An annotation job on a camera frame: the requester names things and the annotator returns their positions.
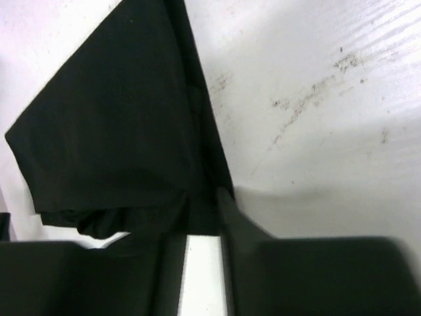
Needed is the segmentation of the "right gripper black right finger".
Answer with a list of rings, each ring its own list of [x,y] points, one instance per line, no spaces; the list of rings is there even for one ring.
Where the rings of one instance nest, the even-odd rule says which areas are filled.
[[[216,192],[228,315],[282,315],[283,266],[276,239],[237,206],[225,188]]]

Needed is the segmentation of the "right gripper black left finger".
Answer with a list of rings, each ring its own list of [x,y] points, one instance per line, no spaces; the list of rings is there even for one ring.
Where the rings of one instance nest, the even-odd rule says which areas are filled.
[[[99,315],[176,315],[187,242],[185,195],[159,207],[123,213],[124,237],[98,252],[106,257]]]

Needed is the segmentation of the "black tank top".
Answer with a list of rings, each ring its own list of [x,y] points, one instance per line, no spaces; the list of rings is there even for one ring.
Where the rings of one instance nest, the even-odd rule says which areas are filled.
[[[218,233],[232,179],[183,1],[123,1],[5,135],[47,226]]]

